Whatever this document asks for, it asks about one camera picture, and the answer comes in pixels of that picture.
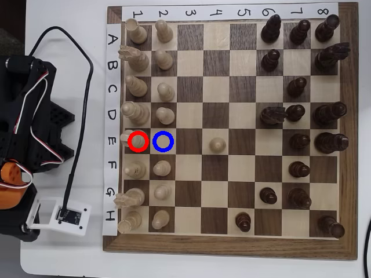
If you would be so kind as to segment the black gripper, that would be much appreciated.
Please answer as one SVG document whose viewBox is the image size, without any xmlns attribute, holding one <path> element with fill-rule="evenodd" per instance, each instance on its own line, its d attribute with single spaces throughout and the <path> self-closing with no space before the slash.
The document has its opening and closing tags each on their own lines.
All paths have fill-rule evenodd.
<svg viewBox="0 0 371 278">
<path fill-rule="evenodd" d="M 24 242 L 33 242 L 39 236 L 39 229 L 29 229 L 26 225 L 37 189 L 30 185 L 20 203 L 14 208 L 1 210 L 1 234 L 16 237 Z"/>
</svg>

